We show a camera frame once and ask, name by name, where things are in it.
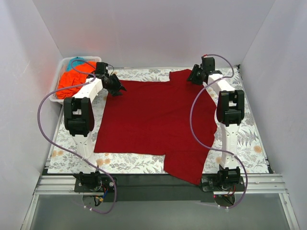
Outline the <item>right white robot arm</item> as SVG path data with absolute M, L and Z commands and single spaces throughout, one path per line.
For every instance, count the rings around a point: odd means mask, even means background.
M 204 192 L 234 192 L 243 184 L 241 169 L 243 164 L 237 156 L 238 131 L 245 116 L 245 94 L 228 83 L 234 75 L 224 76 L 215 68 L 215 54 L 203 55 L 201 64 L 194 65 L 188 81 L 212 88 L 218 95 L 216 119 L 222 132 L 221 162 L 217 173 L 207 174 L 201 178 Z

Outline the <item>dark red t-shirt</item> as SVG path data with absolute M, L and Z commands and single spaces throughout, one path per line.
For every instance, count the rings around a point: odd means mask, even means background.
M 201 85 L 187 81 L 189 69 L 169 81 L 126 80 L 121 96 L 108 96 L 96 153 L 164 156 L 164 171 L 199 184 L 217 131 L 216 105 Z

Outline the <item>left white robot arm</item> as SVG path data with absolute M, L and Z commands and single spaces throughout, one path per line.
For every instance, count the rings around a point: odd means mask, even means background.
M 102 89 L 106 89 L 112 96 L 122 95 L 125 87 L 116 74 L 108 73 L 109 65 L 97 62 L 95 70 L 87 74 L 86 85 L 72 97 L 65 98 L 64 126 L 76 144 L 77 154 L 81 156 L 82 167 L 79 173 L 73 174 L 76 178 L 76 192 L 114 192 L 115 181 L 103 176 L 98 169 L 88 165 L 95 163 L 94 144 L 91 132 L 94 129 L 94 112 L 92 102 Z

